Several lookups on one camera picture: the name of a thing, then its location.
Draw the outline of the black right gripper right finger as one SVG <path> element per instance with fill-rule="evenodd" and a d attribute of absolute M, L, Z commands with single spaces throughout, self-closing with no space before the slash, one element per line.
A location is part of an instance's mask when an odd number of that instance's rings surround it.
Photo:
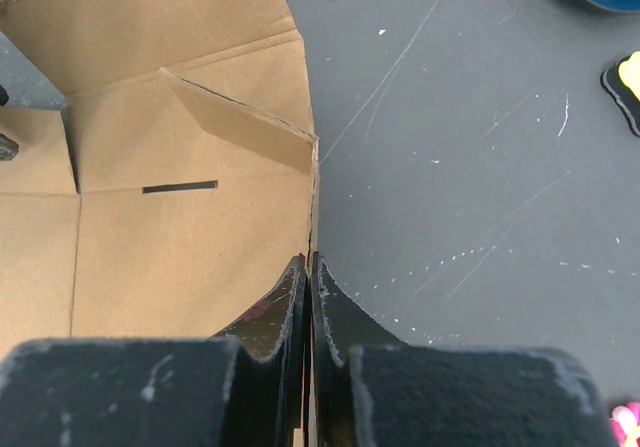
<path fill-rule="evenodd" d="M 412 346 L 310 274 L 321 446 L 612 446 L 591 376 L 548 348 Z"/>

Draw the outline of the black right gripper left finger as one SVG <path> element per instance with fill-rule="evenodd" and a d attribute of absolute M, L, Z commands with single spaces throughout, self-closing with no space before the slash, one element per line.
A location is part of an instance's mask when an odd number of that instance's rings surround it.
<path fill-rule="evenodd" d="M 306 261 L 208 338 L 38 339 L 1 364 L 5 446 L 290 446 L 306 421 Z"/>

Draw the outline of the brown cardboard box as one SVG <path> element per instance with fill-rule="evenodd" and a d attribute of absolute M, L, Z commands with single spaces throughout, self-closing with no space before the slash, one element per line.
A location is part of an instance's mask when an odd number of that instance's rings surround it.
<path fill-rule="evenodd" d="M 1 364 L 38 339 L 208 338 L 314 244 L 286 0 L 2 0 L 64 112 L 1 110 Z"/>

